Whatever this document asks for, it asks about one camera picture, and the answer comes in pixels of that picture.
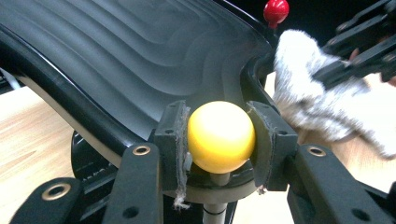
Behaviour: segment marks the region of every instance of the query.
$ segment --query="wooden floor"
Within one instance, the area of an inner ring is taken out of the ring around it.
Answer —
[[[36,187],[55,177],[73,175],[73,130],[27,88],[0,95],[0,106],[0,223],[8,223]],[[388,192],[396,181],[396,161],[378,158],[359,137],[327,143],[308,133],[304,141],[330,147],[355,178],[375,188]],[[253,193],[239,202],[234,223],[293,223],[286,193]]]

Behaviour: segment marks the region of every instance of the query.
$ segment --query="ridged surface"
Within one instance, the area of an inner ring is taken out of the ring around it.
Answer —
[[[239,74],[265,39],[208,0],[0,0],[0,22],[147,139],[166,105],[243,103]]]

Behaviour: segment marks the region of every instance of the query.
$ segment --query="yellow ball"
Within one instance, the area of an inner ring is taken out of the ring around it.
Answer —
[[[187,138],[194,163],[213,174],[242,166],[256,141],[248,114],[222,101],[202,105],[191,114]]]

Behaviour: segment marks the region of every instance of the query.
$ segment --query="red knob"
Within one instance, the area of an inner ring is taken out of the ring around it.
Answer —
[[[268,26],[275,29],[289,14],[289,4],[286,0],[270,0],[264,8],[264,18]]]

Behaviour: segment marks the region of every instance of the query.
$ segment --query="towel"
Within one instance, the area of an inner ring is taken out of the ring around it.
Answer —
[[[385,158],[396,156],[396,103],[381,91],[351,77],[325,90],[312,76],[322,67],[341,61],[324,53],[315,39],[296,30],[285,31],[276,49],[273,99],[292,126],[319,132],[327,141],[357,133]]]

